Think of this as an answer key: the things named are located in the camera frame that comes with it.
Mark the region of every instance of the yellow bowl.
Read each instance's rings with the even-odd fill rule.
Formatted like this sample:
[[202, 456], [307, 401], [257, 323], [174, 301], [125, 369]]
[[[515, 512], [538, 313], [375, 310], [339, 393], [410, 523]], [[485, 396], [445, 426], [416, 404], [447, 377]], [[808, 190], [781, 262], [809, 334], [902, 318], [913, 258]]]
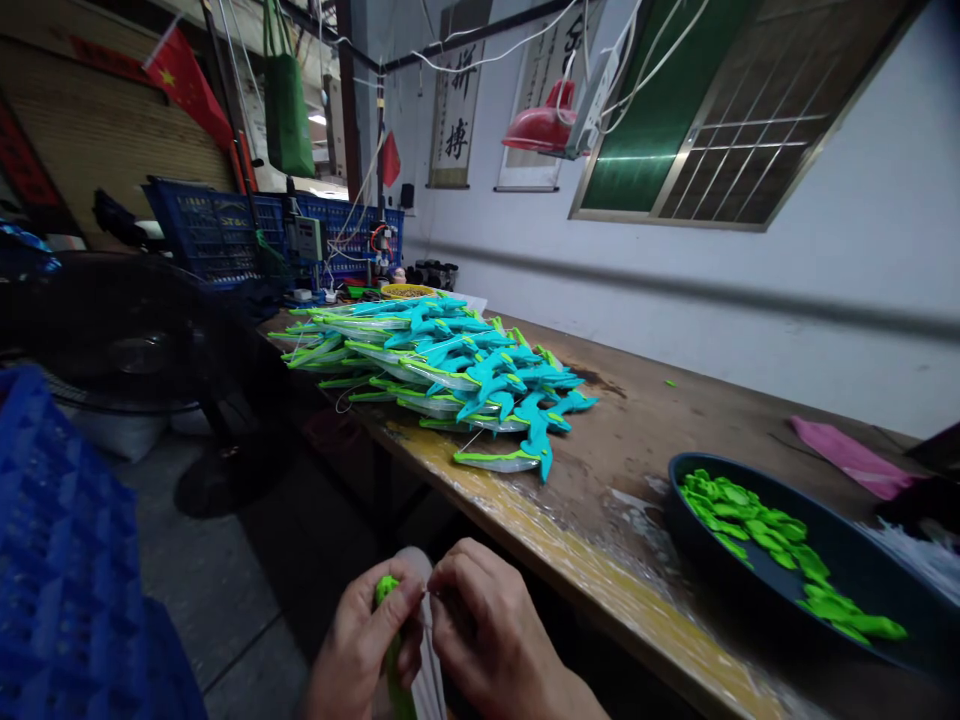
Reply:
[[393, 300], [407, 300], [415, 297], [436, 297], [437, 291], [434, 288], [428, 288], [424, 285], [407, 285], [397, 283], [393, 285], [384, 285], [380, 288], [384, 297]]

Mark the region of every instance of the lamp shade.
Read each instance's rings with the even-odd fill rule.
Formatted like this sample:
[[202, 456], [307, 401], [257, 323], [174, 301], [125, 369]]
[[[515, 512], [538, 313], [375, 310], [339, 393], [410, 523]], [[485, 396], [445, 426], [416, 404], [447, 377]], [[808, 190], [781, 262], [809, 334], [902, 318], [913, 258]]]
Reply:
[[[570, 126], [577, 114], [570, 110], [573, 105], [573, 81], [557, 80], [546, 105], [529, 108], [517, 115], [503, 144], [520, 150], [533, 150], [549, 155], [563, 154], [570, 139]], [[560, 98], [560, 111], [557, 112], [557, 98]]]

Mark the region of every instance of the pink cloth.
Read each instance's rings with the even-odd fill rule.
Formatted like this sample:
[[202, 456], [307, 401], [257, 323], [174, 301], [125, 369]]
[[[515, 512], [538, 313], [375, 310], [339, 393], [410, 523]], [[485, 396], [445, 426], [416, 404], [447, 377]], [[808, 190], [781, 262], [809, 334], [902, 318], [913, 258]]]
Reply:
[[920, 479], [877, 457], [833, 425], [807, 422], [797, 416], [790, 418], [790, 423], [801, 440], [881, 500], [893, 500]]

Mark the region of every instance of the green bag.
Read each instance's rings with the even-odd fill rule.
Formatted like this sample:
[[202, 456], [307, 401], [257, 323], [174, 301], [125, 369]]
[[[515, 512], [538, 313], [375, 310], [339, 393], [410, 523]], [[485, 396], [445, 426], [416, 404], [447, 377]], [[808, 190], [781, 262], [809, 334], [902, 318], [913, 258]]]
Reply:
[[[279, 52], [274, 39], [275, 29], [280, 36]], [[263, 3], [263, 52], [266, 58], [264, 104], [270, 164], [287, 175], [312, 178], [316, 173], [300, 65], [293, 55], [279, 0]]]

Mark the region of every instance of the wooden table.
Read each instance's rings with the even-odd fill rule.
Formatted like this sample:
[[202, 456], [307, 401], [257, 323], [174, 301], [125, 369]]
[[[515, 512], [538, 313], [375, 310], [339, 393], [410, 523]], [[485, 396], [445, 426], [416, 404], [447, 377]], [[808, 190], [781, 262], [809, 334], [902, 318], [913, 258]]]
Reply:
[[[691, 581], [664, 529], [667, 466], [684, 451], [724, 455], [772, 474], [850, 520], [870, 521], [877, 499], [800, 443], [788, 418], [828, 422], [899, 465], [906, 462], [900, 453], [915, 441], [503, 319], [505, 327], [518, 326], [531, 344], [543, 344], [585, 378], [580, 388], [585, 395], [600, 398], [588, 412], [568, 416], [572, 432], [552, 437], [555, 458], [545, 487], [535, 473], [500, 475], [454, 464], [453, 453], [472, 435], [425, 430], [417, 415], [392, 405], [355, 406], [353, 412], [394, 457], [586, 610], [703, 714], [808, 717], [818, 715], [816, 704], [828, 706], [828, 714], [847, 714], [843, 702], [849, 704], [851, 688], [835, 672], [825, 688], [824, 678], [809, 668], [797, 675], [765, 657], [749, 633], [732, 627]], [[278, 330], [291, 320], [284, 313], [261, 329]], [[493, 439], [483, 433], [470, 450], [511, 452], [517, 443], [516, 436]], [[862, 670], [850, 670], [851, 682]], [[912, 682], [901, 671], [891, 672], [900, 673], [894, 685]], [[853, 702], [862, 707], [853, 690]], [[864, 695], [876, 699], [882, 692]], [[890, 710], [888, 701], [882, 705], [876, 712]]]

